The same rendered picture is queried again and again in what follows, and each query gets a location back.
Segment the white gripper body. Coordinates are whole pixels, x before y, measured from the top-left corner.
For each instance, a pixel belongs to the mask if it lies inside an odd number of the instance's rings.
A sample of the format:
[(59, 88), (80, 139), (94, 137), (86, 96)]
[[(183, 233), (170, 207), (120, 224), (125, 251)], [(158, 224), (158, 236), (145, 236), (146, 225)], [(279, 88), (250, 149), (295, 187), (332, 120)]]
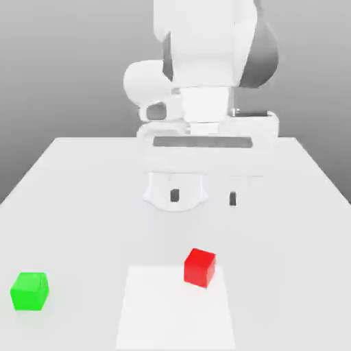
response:
[(140, 128), (144, 170), (261, 177), (274, 163), (279, 119), (271, 111), (226, 117), (211, 135), (192, 135), (185, 127), (180, 120), (153, 121)]

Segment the small red cube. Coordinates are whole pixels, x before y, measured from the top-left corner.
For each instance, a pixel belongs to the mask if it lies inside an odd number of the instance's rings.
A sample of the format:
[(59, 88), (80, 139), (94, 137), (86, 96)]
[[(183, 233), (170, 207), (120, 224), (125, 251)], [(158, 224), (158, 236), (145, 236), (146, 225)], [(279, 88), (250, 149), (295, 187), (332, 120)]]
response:
[(193, 248), (184, 262), (184, 281), (207, 288), (214, 276), (216, 254)]

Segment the small green cube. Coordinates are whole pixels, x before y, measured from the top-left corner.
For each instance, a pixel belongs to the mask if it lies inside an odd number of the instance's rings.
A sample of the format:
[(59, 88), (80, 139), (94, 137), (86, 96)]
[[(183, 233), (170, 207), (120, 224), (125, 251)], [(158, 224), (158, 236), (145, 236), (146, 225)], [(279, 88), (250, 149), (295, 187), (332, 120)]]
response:
[(44, 272), (22, 271), (10, 289), (15, 311), (41, 311), (49, 295), (49, 283)]

